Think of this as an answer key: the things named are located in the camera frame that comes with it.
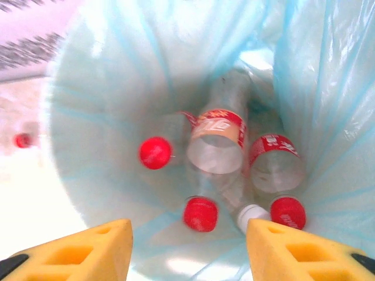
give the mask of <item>plastic bottle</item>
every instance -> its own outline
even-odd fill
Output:
[[[232,69],[214,81],[210,99],[201,111],[187,147],[187,158],[211,174],[239,174],[243,165],[244,136],[250,77]]]
[[[182,220],[192,230],[210,232],[219,219],[219,198],[212,175],[187,164],[190,177],[194,178],[196,194],[187,199]]]
[[[186,111],[162,116],[147,127],[147,138],[139,147],[141,163],[157,170],[182,163],[196,117]]]
[[[276,111],[257,103],[250,110],[249,165],[255,192],[268,199],[289,194],[304,180],[305,165]]]
[[[239,175],[237,180],[224,190],[219,190],[236,226],[246,235],[247,223],[252,218],[270,220],[270,214],[255,203],[249,179]]]
[[[285,136],[276,111],[258,102],[249,109],[248,164],[257,201],[269,202],[272,221],[302,229],[306,212],[294,194],[305,178],[305,165]]]
[[[306,212],[302,203],[292,195],[275,197],[270,204],[271,220],[296,229],[306,224]]]

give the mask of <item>floor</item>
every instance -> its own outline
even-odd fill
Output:
[[[40,142],[20,149],[13,141],[30,124],[38,124],[43,82],[0,84],[0,260],[86,228],[47,149]],[[39,135],[47,140],[43,130]]]

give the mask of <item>blue plastic bag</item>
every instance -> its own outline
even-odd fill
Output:
[[[375,256],[370,1],[92,0],[45,99],[56,167],[88,227],[132,219],[129,279],[251,280],[244,236],[181,222],[182,167],[137,161],[143,122],[207,100],[210,79],[248,68],[308,165],[307,231]]]

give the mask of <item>red bottle cap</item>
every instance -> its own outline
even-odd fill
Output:
[[[172,146],[164,138],[154,136],[139,147],[139,159],[151,170],[158,170],[168,164],[172,156]]]
[[[270,209],[273,222],[296,229],[303,229],[306,224],[305,208],[296,198],[281,197],[276,199]]]
[[[15,135],[14,143],[19,148],[29,148],[32,146],[32,137],[28,133],[19,133]]]
[[[183,222],[199,232],[213,231],[219,216],[216,203],[206,197],[194,197],[187,202]]]

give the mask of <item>bottle label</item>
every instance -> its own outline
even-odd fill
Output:
[[[246,123],[237,114],[225,109],[213,109],[198,117],[192,139],[204,135],[225,136],[244,148]]]
[[[192,126],[192,130],[193,130],[197,124],[197,118],[193,114],[187,111],[178,111],[177,113],[183,114],[186,117],[186,119],[190,122],[190,125]]]
[[[299,157],[293,143],[287,137],[282,135],[264,135],[251,145],[249,151],[250,166],[253,165],[259,155],[272,150],[287,151]]]

